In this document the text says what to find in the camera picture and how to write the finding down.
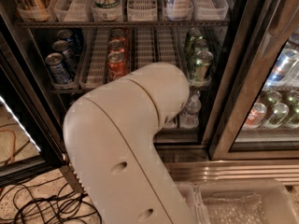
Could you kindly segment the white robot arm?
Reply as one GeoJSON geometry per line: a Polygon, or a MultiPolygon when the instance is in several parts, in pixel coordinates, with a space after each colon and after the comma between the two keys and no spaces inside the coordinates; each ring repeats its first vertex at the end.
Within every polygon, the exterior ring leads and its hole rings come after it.
{"type": "Polygon", "coordinates": [[[105,224],[196,224],[153,138],[187,104],[189,84],[151,63],[94,89],[64,118],[64,144],[105,224]]]}

